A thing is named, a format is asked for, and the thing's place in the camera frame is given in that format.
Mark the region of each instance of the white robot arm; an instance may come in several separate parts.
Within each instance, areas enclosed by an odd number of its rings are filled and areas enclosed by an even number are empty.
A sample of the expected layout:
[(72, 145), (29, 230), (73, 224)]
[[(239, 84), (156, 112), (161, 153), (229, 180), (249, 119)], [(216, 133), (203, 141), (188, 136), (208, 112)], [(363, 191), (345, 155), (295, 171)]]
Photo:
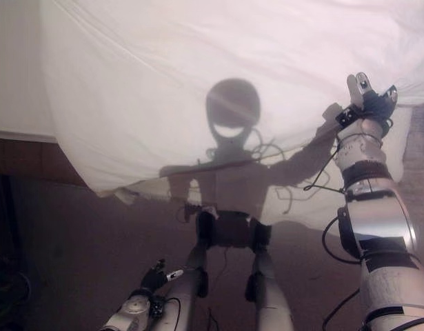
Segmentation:
[(424, 330), (424, 267), (406, 207), (387, 170), (382, 137), (390, 129), (397, 91), (378, 96), (365, 74), (356, 75), (363, 107), (336, 120), (336, 164), (346, 204), (338, 211), (343, 248), (361, 262), (362, 331)]

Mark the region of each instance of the floor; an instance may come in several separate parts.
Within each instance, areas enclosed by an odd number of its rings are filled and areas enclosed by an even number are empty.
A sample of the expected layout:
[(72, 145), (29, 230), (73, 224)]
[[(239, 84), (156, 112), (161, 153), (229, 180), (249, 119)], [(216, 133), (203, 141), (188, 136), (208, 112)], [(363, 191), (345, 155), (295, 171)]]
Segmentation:
[[(413, 113), (404, 164), (401, 192), (424, 265), (424, 107)], [(12, 179), (12, 191), (34, 289), (28, 330), (97, 330), (157, 259), (177, 269), (195, 242), (194, 222), (177, 221), (175, 203), (141, 199), (126, 206), (85, 188), (22, 178)], [(346, 257), (338, 237), (329, 235), (328, 245)], [(320, 330), (323, 318), (359, 285), (359, 267), (331, 259), (321, 232), (298, 223), (274, 226), (270, 253), (298, 331)], [(254, 329), (254, 305), (243, 298), (252, 260), (247, 248), (209, 250), (213, 291), (197, 301), (195, 330), (207, 329), (208, 308), (220, 330)], [(329, 329), (357, 330), (360, 323), (355, 298)]]

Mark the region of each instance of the white fabric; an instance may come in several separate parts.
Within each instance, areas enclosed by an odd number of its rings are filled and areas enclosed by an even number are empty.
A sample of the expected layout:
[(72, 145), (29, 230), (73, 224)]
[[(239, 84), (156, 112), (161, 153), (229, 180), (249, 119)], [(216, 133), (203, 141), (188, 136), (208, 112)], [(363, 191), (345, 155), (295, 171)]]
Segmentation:
[[(424, 102), (424, 1), (0, 1), (0, 130), (55, 136), (100, 194), (210, 161), (205, 98), (221, 80), (253, 84), (257, 130), (291, 157), (330, 104), (349, 104), (345, 79), (359, 71), (378, 92), (395, 84), (402, 106)], [(400, 179), (410, 111), (393, 120), (384, 148)], [(258, 143), (252, 134), (244, 148)], [(333, 164), (327, 173), (340, 187)], [(235, 183), (249, 175), (220, 172), (212, 202), (269, 222), (283, 217), (290, 192), (302, 201), (287, 215), (307, 220), (342, 202), (318, 192), (308, 203), (311, 192), (274, 186), (256, 210), (243, 194), (222, 199), (243, 192)], [(133, 186), (164, 199), (168, 189), (165, 179)]]

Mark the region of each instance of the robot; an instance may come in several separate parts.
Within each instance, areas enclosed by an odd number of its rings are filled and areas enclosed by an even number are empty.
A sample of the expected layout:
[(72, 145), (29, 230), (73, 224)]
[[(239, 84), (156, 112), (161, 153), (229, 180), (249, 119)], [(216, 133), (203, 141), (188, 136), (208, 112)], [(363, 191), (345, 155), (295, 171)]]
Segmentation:
[[(377, 95), (362, 72), (356, 75), (356, 82), (363, 105), (352, 104), (336, 117), (341, 129), (336, 136), (335, 161), (345, 184), (345, 205), (330, 225), (339, 221), (342, 246), (356, 259), (347, 262), (361, 265), (360, 331), (421, 331), (424, 267), (415, 256), (416, 236), (381, 150), (382, 138), (391, 127), (397, 91), (392, 86)], [(250, 220), (247, 214), (233, 213), (233, 217)], [(220, 212), (204, 208), (196, 218), (198, 241), (185, 268), (165, 274), (164, 262), (159, 261), (101, 330), (191, 330), (195, 298), (208, 292), (206, 252), (219, 244), (214, 232), (219, 217)], [(253, 219), (248, 223), (255, 258), (245, 297), (256, 305), (256, 329), (292, 331), (291, 312), (275, 281), (267, 251), (271, 229)], [(177, 280), (167, 299), (154, 295), (173, 279)]]

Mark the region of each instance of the wire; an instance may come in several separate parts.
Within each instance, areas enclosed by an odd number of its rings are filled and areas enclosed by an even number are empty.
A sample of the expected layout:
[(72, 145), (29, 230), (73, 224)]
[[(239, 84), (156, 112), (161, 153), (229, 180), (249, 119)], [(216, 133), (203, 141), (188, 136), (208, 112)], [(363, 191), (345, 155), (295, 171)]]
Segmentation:
[(178, 302), (178, 316), (176, 317), (176, 323), (175, 323), (175, 329), (173, 329), (174, 331), (176, 331), (176, 328), (178, 327), (178, 322), (179, 322), (179, 315), (181, 315), (181, 301), (179, 301), (178, 298), (169, 298), (167, 299), (165, 302), (169, 302), (171, 300), (175, 300), (176, 302)]
[(312, 188), (322, 188), (324, 190), (329, 190), (329, 191), (333, 191), (333, 192), (337, 192), (337, 193), (343, 194), (343, 188), (340, 188), (340, 189), (336, 190), (335, 188), (327, 188), (326, 186), (316, 185), (317, 181), (319, 180), (319, 177), (322, 175), (323, 171), (328, 166), (328, 163), (331, 162), (331, 160), (333, 160), (333, 158), (336, 156), (337, 152), (339, 151), (339, 146), (340, 145), (337, 146), (336, 151), (333, 154), (331, 154), (330, 158), (325, 162), (325, 164), (323, 165), (321, 171), (319, 171), (319, 173), (317, 174), (317, 176), (313, 180), (313, 182), (310, 185), (307, 185), (307, 186), (305, 186), (303, 188), (304, 191), (311, 190)]
[(422, 319), (415, 319), (413, 321), (407, 322), (398, 326), (397, 328), (392, 329), (391, 331), (404, 331), (412, 328), (413, 326), (424, 324), (424, 317)]
[(338, 217), (334, 217), (327, 225), (327, 227), (324, 229), (324, 231), (322, 232), (322, 246), (325, 249), (325, 251), (328, 253), (328, 255), (330, 255), (333, 259), (343, 262), (343, 263), (347, 263), (347, 264), (361, 264), (361, 262), (359, 260), (353, 261), (353, 260), (345, 260), (342, 259), (341, 257), (338, 257), (336, 255), (334, 255), (327, 246), (326, 243), (326, 237), (327, 237), (327, 233), (328, 230), (331, 228), (331, 226), (338, 220)]
[(178, 209), (176, 210), (176, 213), (175, 213), (175, 219), (176, 219), (179, 223), (187, 224), (187, 223), (188, 223), (187, 221), (182, 221), (182, 220), (180, 220), (180, 218), (179, 218), (179, 212), (180, 212), (180, 211), (182, 211), (182, 210), (184, 210), (184, 209), (185, 209), (185, 205), (182, 205), (180, 208), (178, 208)]
[(322, 323), (322, 330), (327, 330), (327, 324), (330, 322), (330, 320), (333, 318), (333, 316), (352, 298), (354, 298), (358, 293), (359, 289), (355, 290), (353, 293), (351, 293), (348, 297), (344, 298), (336, 307), (331, 311), (331, 313), (325, 317)]
[(216, 326), (216, 331), (219, 331), (219, 323), (218, 321), (213, 317), (212, 315), (212, 309), (210, 309), (210, 307), (208, 308), (209, 310), (209, 319), (207, 322), (207, 331), (210, 331), (210, 327), (212, 326), (212, 323), (210, 323), (211, 321), (214, 322), (215, 326)]
[(228, 252), (228, 249), (229, 249), (229, 247), (227, 247), (226, 249), (224, 249), (224, 266), (221, 268), (221, 271), (219, 271), (218, 275), (214, 279), (214, 282), (213, 282), (213, 285), (212, 285), (212, 289), (210, 290), (210, 292), (213, 292), (214, 288), (216, 287), (216, 285), (218, 283), (218, 280), (223, 275), (225, 269), (227, 269), (227, 264), (228, 264), (227, 252)]

